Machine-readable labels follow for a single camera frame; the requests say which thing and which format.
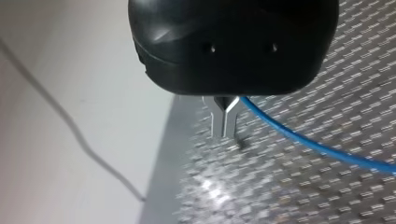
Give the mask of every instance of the diamond plate metal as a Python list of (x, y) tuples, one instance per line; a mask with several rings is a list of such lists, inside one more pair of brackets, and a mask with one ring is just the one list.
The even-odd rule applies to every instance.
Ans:
[[(395, 162), (396, 0), (341, 1), (318, 78), (287, 96), (253, 97), (275, 119), (321, 143)], [(238, 140), (210, 138), (199, 112), (181, 181), (180, 223), (390, 223), (396, 178), (319, 155), (245, 110)]]

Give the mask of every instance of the white floor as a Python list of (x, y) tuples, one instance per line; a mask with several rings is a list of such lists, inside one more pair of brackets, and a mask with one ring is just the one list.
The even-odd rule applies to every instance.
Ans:
[[(127, 0), (0, 0), (0, 36), (146, 194), (173, 95), (137, 60)], [(141, 208), (0, 53), (0, 223), (131, 224)]]

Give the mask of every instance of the blue cable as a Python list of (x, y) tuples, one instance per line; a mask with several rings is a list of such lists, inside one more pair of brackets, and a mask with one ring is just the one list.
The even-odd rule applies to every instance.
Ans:
[(295, 133), (291, 129), (285, 127), (281, 123), (272, 119), (270, 116), (262, 112), (256, 105), (254, 105), (247, 97), (240, 97), (241, 101), (249, 108), (255, 115), (260, 117), (263, 121), (272, 126), (275, 130), (283, 133), (286, 137), (300, 142), (306, 147), (310, 147), (318, 152), (325, 153), (333, 158), (340, 161), (346, 161), (352, 164), (359, 165), (360, 167), (365, 167), (369, 169), (376, 169), (381, 172), (396, 173), (396, 165), (386, 163), (384, 161), (371, 161), (359, 156), (349, 155), (345, 152), (339, 151), (331, 147), (325, 147), (318, 142), (308, 139), (307, 137)]

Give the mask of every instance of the black plastic housing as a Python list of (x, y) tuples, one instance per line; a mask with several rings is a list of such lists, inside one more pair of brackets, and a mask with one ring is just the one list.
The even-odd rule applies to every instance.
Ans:
[(317, 75), (338, 0), (130, 0), (139, 58), (162, 88), (188, 95), (278, 95)]

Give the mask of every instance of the black wire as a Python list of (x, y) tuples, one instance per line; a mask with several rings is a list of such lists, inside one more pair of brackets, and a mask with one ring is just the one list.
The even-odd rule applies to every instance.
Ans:
[(0, 50), (3, 51), (6, 58), (13, 64), (13, 66), (18, 70), (18, 72), (23, 76), (23, 78), (43, 97), (43, 99), (52, 107), (52, 109), (59, 115), (59, 117), (64, 121), (64, 123), (69, 127), (70, 131), (76, 138), (81, 149), (94, 161), (96, 161), (103, 169), (108, 171), (111, 175), (116, 177), (121, 184), (127, 188), (137, 200), (144, 202), (146, 199), (142, 194), (134, 187), (134, 185), (119, 171), (108, 164), (104, 159), (102, 159), (98, 154), (96, 154), (81, 129), (78, 127), (73, 118), (67, 113), (67, 111), (62, 107), (62, 105), (55, 100), (55, 98), (41, 85), (41, 83), (35, 79), (32, 73), (21, 63), (21, 61), (15, 56), (15, 54), (9, 49), (3, 39), (0, 38)]

